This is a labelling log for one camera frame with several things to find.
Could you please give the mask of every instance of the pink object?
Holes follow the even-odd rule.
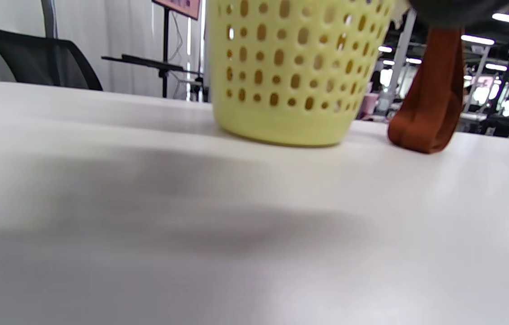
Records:
[[[156,4],[170,8],[194,20],[199,19],[200,0],[153,0]]]
[[[363,99],[363,103],[361,105],[362,115],[373,115],[375,112],[375,107],[377,106],[377,101],[379,100],[379,94],[366,94]]]

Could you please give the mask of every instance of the orange fabric handle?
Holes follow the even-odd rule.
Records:
[[[461,29],[430,29],[423,63],[389,125],[396,146],[422,153],[444,150],[463,110]]]

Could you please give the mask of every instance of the monitor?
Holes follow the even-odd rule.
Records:
[[[152,2],[191,19],[199,19],[201,0],[152,0]]]

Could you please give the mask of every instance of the black mesh chair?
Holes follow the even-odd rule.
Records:
[[[96,72],[71,41],[0,30],[0,55],[17,82],[102,90]]]

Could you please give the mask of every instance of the table surface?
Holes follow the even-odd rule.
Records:
[[[0,83],[0,325],[509,324],[509,139],[221,132],[202,103]]]

